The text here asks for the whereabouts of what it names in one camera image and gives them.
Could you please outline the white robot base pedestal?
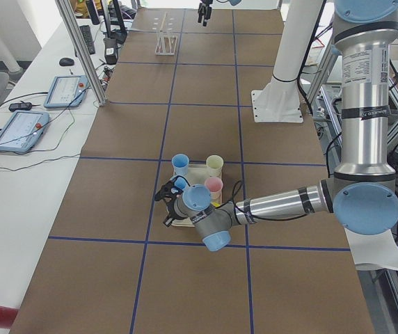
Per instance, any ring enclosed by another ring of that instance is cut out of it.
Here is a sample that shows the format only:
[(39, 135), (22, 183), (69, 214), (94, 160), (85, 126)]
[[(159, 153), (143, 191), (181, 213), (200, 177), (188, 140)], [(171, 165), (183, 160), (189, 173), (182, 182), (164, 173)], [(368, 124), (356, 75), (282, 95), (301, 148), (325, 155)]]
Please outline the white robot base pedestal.
[(299, 77), (308, 57), (323, 0), (291, 1), (270, 82), (251, 92), (255, 122), (302, 123)]

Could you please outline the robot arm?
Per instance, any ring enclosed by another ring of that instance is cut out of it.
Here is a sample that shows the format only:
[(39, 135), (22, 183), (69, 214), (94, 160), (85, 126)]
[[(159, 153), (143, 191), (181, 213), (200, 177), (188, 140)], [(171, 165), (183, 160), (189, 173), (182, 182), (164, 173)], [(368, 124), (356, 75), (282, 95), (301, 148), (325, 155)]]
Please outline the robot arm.
[(358, 234), (381, 234), (397, 223), (395, 170), (386, 154), (389, 45), (398, 36), (398, 1), (336, 1), (333, 29), (342, 56), (342, 159), (329, 178), (219, 206), (203, 185), (181, 189), (168, 181), (154, 197), (166, 205), (165, 225), (189, 219), (206, 247), (217, 251), (230, 242), (234, 226), (321, 211)]

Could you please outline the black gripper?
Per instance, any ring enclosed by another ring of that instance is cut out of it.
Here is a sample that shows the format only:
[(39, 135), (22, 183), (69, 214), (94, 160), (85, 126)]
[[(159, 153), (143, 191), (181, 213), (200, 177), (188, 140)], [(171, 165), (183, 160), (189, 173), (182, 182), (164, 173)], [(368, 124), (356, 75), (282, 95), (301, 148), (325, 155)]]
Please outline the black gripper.
[(154, 201), (159, 202), (163, 201), (165, 203), (167, 209), (167, 216), (163, 221), (165, 226), (171, 226), (173, 221), (178, 220), (181, 221), (184, 219), (175, 209), (175, 204), (178, 195), (183, 194), (183, 190), (175, 185), (177, 178), (169, 180), (165, 183), (160, 190), (154, 195)]
[(212, 4), (213, 0), (200, 0), (200, 8), (198, 9), (198, 23), (202, 23), (203, 17), (203, 26), (207, 26), (208, 20), (210, 19), (210, 9), (212, 8)]

